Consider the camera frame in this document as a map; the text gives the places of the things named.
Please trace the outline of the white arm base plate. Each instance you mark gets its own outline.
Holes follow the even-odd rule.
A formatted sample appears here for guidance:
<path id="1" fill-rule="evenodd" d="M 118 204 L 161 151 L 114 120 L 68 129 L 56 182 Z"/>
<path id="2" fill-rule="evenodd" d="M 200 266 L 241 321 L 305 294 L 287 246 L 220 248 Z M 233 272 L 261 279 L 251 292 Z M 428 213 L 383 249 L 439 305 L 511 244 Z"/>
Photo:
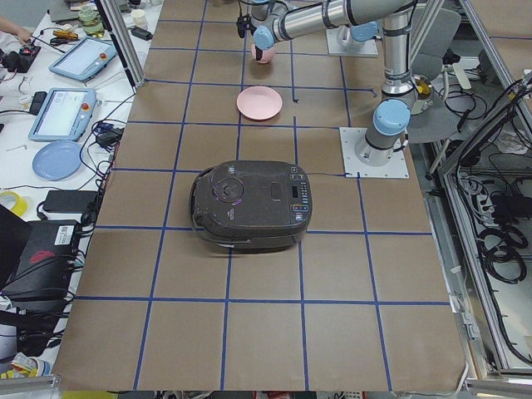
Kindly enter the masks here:
<path id="1" fill-rule="evenodd" d="M 362 127 L 339 128 L 346 177 L 408 179 L 401 140 L 397 138 L 391 149 L 377 150 L 367 143 L 366 132 Z"/>

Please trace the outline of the second arm base plate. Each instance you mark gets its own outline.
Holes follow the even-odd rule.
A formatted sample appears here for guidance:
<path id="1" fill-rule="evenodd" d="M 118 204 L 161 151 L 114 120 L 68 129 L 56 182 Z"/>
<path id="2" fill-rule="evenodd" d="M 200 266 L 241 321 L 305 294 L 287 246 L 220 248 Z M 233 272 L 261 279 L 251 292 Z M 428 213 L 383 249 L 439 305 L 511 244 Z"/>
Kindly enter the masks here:
<path id="1" fill-rule="evenodd" d="M 355 40 L 349 26 L 340 26 L 326 31 L 328 55 L 336 57 L 377 57 L 376 40 L 369 37 L 366 41 Z"/>

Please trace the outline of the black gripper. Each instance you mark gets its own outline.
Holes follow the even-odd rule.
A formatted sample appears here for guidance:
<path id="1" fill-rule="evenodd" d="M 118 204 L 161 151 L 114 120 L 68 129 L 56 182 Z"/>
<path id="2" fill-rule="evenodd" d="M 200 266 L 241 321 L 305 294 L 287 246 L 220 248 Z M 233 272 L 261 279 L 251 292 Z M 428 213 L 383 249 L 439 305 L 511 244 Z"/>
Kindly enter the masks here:
<path id="1" fill-rule="evenodd" d="M 256 61 L 262 61 L 263 60 L 263 51 L 260 50 L 258 47 L 254 48 L 254 59 Z"/>

